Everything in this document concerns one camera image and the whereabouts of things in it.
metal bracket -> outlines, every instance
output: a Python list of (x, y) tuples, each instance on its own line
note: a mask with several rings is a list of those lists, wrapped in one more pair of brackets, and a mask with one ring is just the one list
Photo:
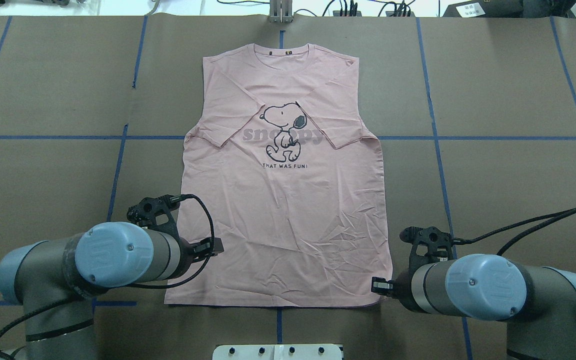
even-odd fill
[(271, 23), (293, 22), (293, 0), (269, 0)]

neckline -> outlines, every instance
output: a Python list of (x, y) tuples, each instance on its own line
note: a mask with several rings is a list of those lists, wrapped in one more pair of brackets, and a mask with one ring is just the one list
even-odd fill
[[(270, 47), (263, 47), (256, 43), (250, 43), (247, 45), (248, 54), (250, 55), (252, 61), (256, 65), (256, 68), (263, 69), (275, 75), (292, 75), (295, 73), (299, 73), (301, 71), (306, 70), (308, 66), (313, 62), (314, 54), (314, 45), (311, 43), (307, 43), (306, 45), (293, 47), (293, 48), (270, 48)], [(306, 53), (306, 60), (304, 64), (298, 68), (294, 68), (292, 70), (279, 70), (276, 68), (272, 68), (261, 61), (258, 57), (258, 53), (278, 53), (278, 54), (285, 54), (286, 52), (292, 52), (294, 54), (298, 53)], [(289, 57), (290, 55), (276, 55), (277, 57)]]

cartoon dog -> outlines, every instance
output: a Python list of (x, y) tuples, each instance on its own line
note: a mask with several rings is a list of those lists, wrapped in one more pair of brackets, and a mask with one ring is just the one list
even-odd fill
[(293, 129), (306, 127), (306, 112), (296, 102), (289, 102), (283, 106), (267, 107), (260, 119), (279, 128), (279, 133), (274, 137), (274, 146), (265, 147), (265, 153), (275, 162), (285, 163), (286, 160), (294, 162), (302, 153), (302, 145), (299, 139), (295, 139), (290, 133)]

black band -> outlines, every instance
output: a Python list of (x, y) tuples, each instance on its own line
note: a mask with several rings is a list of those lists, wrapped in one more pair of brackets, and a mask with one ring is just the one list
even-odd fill
[(524, 355), (523, 353), (518, 353), (516, 351), (512, 351), (509, 348), (505, 349), (505, 353), (508, 356), (512, 356), (517, 360), (545, 360), (544, 358), (534, 357), (530, 355)]
[(45, 339), (60, 337), (61, 335), (73, 333), (77, 330), (82, 330), (84, 328), (92, 326), (94, 323), (95, 323), (95, 321), (93, 319), (88, 319), (86, 321), (76, 323), (75, 325), (58, 328), (57, 330), (51, 330), (51, 331), (46, 331), (46, 332), (41, 332), (41, 333), (33, 333), (32, 335), (26, 335), (25, 341), (26, 342), (38, 342), (39, 340), (45, 340)]

wrinkled fabric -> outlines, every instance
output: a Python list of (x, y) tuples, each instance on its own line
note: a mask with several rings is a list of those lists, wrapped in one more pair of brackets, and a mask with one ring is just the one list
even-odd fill
[[(376, 303), (371, 278), (390, 278), (393, 264), (382, 148), (357, 106), (359, 59), (313, 44), (249, 44), (204, 57), (203, 71), (203, 113), (183, 141), (181, 192), (205, 203), (224, 252), (167, 290), (165, 303)], [(190, 242), (210, 235), (190, 201), (177, 226)]]

